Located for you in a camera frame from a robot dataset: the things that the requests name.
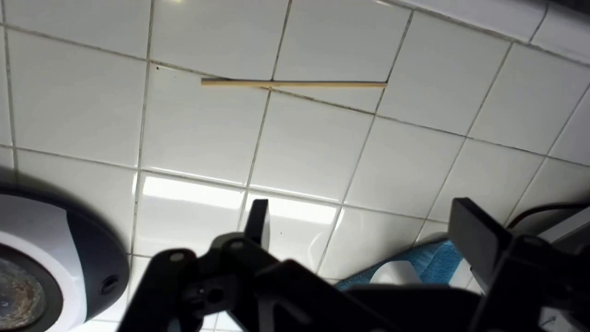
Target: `wooden stick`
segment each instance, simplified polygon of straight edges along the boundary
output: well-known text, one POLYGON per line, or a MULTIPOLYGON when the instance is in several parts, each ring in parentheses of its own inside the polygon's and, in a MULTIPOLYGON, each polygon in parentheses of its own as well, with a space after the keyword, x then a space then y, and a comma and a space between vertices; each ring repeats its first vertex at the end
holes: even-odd
POLYGON ((253 87, 253 89, 384 89, 386 82, 235 82, 202 80, 204 87, 253 87))

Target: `black metal frame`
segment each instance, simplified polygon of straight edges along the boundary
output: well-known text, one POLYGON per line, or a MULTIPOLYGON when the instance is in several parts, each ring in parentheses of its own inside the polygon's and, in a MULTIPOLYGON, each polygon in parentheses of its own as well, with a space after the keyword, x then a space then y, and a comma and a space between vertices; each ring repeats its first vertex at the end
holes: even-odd
POLYGON ((534 237, 515 238, 469 200, 454 201, 451 238, 469 261, 480 261, 473 264, 488 283, 486 297, 449 286, 338 292, 263 248, 266 211, 268 201, 255 201, 246 233, 217 238, 202 259, 187 249, 158 255, 121 332, 174 325, 194 332, 205 316, 224 310, 248 332, 528 332, 541 331, 543 307, 590 327, 590 251, 572 257, 534 237))

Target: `white tiled ceiling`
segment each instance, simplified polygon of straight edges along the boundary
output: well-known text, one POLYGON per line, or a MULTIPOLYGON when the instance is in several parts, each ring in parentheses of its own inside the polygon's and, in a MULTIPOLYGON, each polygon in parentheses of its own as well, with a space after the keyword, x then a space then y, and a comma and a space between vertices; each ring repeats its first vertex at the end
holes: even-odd
POLYGON ((143 166, 246 185, 268 93, 200 85, 202 76, 150 69, 143 166))
POLYGON ((403 0, 456 21, 530 41, 543 23, 547 0, 403 0))
POLYGON ((10 32, 21 148, 137 166, 146 65, 10 32))
POLYGON ((347 203, 427 218, 464 139, 377 120, 347 203))
POLYGON ((141 181, 134 253, 189 248, 202 257, 217 237, 239 231, 244 190, 161 176, 141 181))
POLYGON ((550 155, 590 166, 590 93, 580 104, 550 155))
POLYGON ((449 222, 453 200, 471 198, 506 222, 541 163, 539 155, 469 141, 429 218, 449 222))
POLYGON ((515 45, 471 137, 548 154, 589 82, 589 67, 515 45))
POLYGON ((423 220, 344 209, 320 273, 327 279, 355 275, 410 248, 423 220))
POLYGON ((152 58, 200 72, 270 80, 288 0, 158 0, 152 58))
POLYGON ((6 0, 8 24, 146 58, 150 0, 6 0))
MULTIPOLYGON (((386 82, 408 19, 408 10, 384 12, 368 0, 294 0, 276 80, 386 82)), ((379 89, 287 91, 371 113, 382 96, 379 89)))
POLYGON ((589 183, 590 168, 548 159, 523 196, 515 214, 539 205, 589 201, 589 183))
POLYGON ((274 95, 253 187, 342 201, 371 117, 274 95))
POLYGON ((508 48, 508 41, 416 13, 379 113, 465 135, 508 48))
POLYGON ((89 207, 134 262, 87 332, 115 331, 150 257, 204 255, 255 198, 272 200, 272 253, 331 281, 445 235, 456 196, 499 222, 590 198, 587 24, 545 2, 0 4, 0 187, 89 207))

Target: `black plastic part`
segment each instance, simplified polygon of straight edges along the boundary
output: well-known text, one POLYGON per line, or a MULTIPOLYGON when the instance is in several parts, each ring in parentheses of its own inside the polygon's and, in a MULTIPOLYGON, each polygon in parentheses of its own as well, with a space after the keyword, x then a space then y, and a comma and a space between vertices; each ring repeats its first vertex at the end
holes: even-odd
POLYGON ((110 308, 126 292, 130 262, 124 246, 99 220, 69 211, 87 290, 87 320, 110 308))
POLYGON ((30 275, 34 275, 40 284, 45 290, 45 299, 47 299, 47 310, 45 314, 34 323, 25 329, 12 329, 10 332, 45 332, 49 331, 62 316, 64 308, 64 296, 62 290, 56 283, 56 279, 34 259, 28 255, 16 251, 12 248, 6 248, 0 244, 0 257, 17 264, 30 275))
POLYGON ((467 331, 480 296, 449 286, 357 286, 355 299, 412 332, 467 331))
POLYGON ((180 321, 194 332, 207 314, 226 310, 248 332, 539 332, 547 305, 583 331, 590 325, 590 248, 572 257, 539 238, 517 238, 469 200, 454 201, 451 233, 491 283, 486 297, 425 286, 342 294, 298 262, 274 259, 253 229, 218 237, 200 261, 183 249, 158 255, 121 331, 170 332, 180 321), (170 264, 178 253, 191 262, 170 264))
POLYGON ((185 272, 196 255, 189 249, 163 251, 152 259, 134 303, 121 325, 121 332, 169 332, 172 325, 182 331, 200 331, 204 321, 182 305, 185 272))
POLYGON ((270 201, 268 200, 255 200, 252 214, 248 216, 246 225, 246 238, 263 246, 264 244, 264 224, 268 214, 270 201))
POLYGON ((513 237, 473 200, 454 200, 449 225, 449 238, 471 262, 482 288, 493 283, 502 253, 513 237))

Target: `blue cloth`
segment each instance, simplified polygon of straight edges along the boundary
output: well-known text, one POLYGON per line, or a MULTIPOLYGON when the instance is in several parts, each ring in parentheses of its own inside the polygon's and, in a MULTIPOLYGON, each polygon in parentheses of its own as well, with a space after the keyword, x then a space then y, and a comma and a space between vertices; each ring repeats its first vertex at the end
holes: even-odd
POLYGON ((464 257, 451 240, 427 244, 395 255, 394 259, 375 264, 366 272, 351 275, 349 279, 338 283, 336 288, 349 290, 357 284, 370 284, 377 270, 395 261, 410 262, 425 284, 449 284, 458 272, 462 259, 464 257))

